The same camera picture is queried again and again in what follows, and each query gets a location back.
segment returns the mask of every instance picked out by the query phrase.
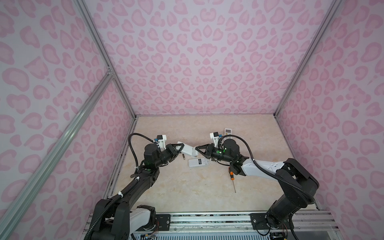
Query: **orange and black screwdriver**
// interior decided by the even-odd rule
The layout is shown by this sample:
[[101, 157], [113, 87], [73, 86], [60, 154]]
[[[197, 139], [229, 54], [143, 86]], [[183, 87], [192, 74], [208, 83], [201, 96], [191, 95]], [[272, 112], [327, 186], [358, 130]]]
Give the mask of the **orange and black screwdriver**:
[[231, 176], [231, 180], [232, 180], [232, 183], [233, 183], [233, 188], [235, 189], [235, 193], [236, 193], [236, 188], [235, 188], [235, 178], [233, 177], [233, 172], [229, 170], [229, 175]]

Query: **white remote control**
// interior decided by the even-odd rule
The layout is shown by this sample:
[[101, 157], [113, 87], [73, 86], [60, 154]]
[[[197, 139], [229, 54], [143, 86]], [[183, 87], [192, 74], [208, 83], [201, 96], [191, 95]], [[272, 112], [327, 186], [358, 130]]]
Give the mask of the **white remote control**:
[[188, 159], [188, 165], [189, 167], [202, 167], [202, 166], [208, 166], [209, 160], [205, 157], [202, 158], [192, 158]]
[[232, 128], [224, 128], [224, 136], [225, 135], [232, 135], [233, 133], [232, 133]]

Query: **pink patterned wall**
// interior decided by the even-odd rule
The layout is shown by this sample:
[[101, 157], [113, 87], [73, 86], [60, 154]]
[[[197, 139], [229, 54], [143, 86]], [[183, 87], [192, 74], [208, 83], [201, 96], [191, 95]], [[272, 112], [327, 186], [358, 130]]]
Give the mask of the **pink patterned wall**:
[[278, 117], [345, 240], [384, 239], [383, 12], [346, 1]]
[[272, 113], [331, 0], [87, 0], [137, 114]]
[[0, 3], [0, 217], [106, 69], [71, 0]]
[[110, 83], [10, 239], [78, 239], [106, 189], [130, 122]]

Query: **beige surface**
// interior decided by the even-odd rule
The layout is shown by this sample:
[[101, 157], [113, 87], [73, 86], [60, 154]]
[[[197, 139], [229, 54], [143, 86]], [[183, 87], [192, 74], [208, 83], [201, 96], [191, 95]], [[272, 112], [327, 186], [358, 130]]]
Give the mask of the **beige surface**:
[[[292, 157], [272, 115], [139, 117], [134, 132], [151, 139], [166, 134], [167, 144], [181, 141], [199, 146], [211, 143], [209, 133], [222, 134], [225, 127], [232, 128], [233, 134], [247, 141], [257, 160], [285, 161]], [[144, 147], [148, 143], [142, 137], [132, 137], [139, 163], [144, 159]], [[240, 140], [237, 143], [241, 154], [249, 156], [245, 145]], [[184, 160], [180, 154], [168, 166], [160, 168], [154, 186], [139, 198], [135, 206], [154, 206], [157, 212], [268, 210], [283, 194], [277, 181], [240, 175], [235, 175], [235, 193], [228, 167], [210, 161], [207, 167], [190, 169], [189, 158], [192, 157], [185, 156]], [[115, 194], [131, 182], [134, 167], [134, 158], [129, 150]]]

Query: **black mounting plate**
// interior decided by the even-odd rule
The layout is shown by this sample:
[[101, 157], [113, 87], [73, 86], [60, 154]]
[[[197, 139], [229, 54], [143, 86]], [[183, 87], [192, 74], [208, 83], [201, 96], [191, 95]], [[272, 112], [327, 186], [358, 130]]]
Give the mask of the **black mounting plate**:
[[[156, 221], [159, 222], [158, 231], [169, 231], [170, 214], [156, 214]], [[145, 230], [143, 227], [140, 227], [136, 231], [145, 231]]]
[[[252, 223], [253, 230], [256, 230], [256, 228], [257, 228], [257, 230], [268, 230], [269, 229], [269, 227], [265, 221], [265, 214], [249, 214], [249, 216], [251, 217], [251, 223]], [[288, 219], [284, 220], [284, 224], [287, 227], [287, 229], [290, 229]], [[283, 230], [283, 228], [285, 230], [284, 226], [281, 226], [278, 229]]]

